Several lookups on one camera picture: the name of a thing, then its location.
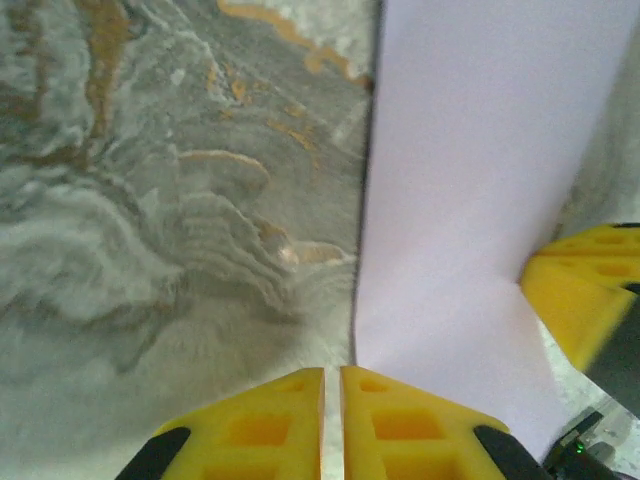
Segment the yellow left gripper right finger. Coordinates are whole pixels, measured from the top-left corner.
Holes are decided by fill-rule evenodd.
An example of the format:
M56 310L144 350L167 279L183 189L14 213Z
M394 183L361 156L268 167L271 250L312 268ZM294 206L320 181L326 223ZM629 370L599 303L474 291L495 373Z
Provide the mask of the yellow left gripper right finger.
M501 421L357 366L341 369L347 479L548 479Z

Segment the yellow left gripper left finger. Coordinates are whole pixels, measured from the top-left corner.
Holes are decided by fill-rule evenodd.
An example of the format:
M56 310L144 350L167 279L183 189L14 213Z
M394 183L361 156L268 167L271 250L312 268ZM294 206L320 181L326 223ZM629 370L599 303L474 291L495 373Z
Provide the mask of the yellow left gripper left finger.
M305 368L175 418L119 479L319 479L324 370Z

